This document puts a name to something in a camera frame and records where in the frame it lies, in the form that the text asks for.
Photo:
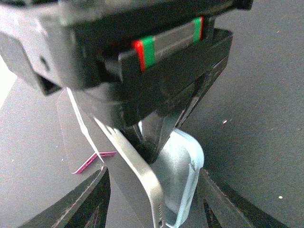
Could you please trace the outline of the black case magenta rim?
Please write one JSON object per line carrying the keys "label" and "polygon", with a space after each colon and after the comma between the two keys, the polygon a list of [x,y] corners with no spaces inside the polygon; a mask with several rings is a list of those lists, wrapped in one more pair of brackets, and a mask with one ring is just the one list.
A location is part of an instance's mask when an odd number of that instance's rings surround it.
{"label": "black case magenta rim", "polygon": [[[116,154],[116,151],[111,151],[111,152],[100,152],[99,155],[101,157],[110,157],[114,156]],[[92,162],[94,162],[97,159],[96,154],[90,155],[87,159],[85,159],[84,162],[80,162],[80,164],[76,165],[75,168],[71,169],[72,174],[81,174]]]}

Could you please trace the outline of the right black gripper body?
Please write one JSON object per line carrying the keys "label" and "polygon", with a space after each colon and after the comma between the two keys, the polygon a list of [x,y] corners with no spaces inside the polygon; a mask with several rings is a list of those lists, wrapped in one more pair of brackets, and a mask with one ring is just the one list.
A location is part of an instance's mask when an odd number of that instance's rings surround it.
{"label": "right black gripper body", "polygon": [[78,91],[106,125],[131,126],[229,55],[232,33],[214,19],[250,0],[3,0],[0,55],[50,95]]}

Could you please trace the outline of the bare grey phone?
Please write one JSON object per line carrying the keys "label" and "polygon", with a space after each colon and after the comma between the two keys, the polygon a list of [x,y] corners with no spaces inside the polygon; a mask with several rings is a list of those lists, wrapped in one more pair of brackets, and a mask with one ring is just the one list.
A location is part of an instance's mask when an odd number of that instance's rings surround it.
{"label": "bare grey phone", "polygon": [[[69,88],[64,89],[57,100],[57,113],[70,171],[96,154],[98,157],[94,162],[100,161],[102,167],[108,168],[142,227],[165,227],[161,184],[125,136],[96,117],[87,115]],[[99,155],[111,151],[116,154],[110,157]]]}

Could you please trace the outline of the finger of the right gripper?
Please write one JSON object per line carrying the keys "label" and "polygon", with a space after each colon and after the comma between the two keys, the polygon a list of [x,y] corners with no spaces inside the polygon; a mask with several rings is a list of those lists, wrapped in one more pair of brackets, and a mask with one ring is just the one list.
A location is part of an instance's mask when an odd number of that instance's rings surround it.
{"label": "finger of the right gripper", "polygon": [[138,123],[133,126],[133,132],[138,139],[134,147],[148,164],[156,161],[173,129],[185,122],[227,63],[228,57],[224,57],[184,90],[141,120],[142,126]]}

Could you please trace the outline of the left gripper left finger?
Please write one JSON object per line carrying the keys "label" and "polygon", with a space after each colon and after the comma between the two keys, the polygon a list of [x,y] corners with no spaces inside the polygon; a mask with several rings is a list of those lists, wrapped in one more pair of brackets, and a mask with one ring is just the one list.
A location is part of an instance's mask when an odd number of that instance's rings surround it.
{"label": "left gripper left finger", "polygon": [[111,195],[108,169],[102,168],[21,228],[104,228]]}

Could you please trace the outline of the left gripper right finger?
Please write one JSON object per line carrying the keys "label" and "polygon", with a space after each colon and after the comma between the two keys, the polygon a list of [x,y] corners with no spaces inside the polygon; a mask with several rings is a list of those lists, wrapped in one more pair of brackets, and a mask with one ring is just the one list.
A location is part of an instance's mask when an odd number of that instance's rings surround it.
{"label": "left gripper right finger", "polygon": [[203,168],[199,171],[197,196],[210,228],[287,227]]}

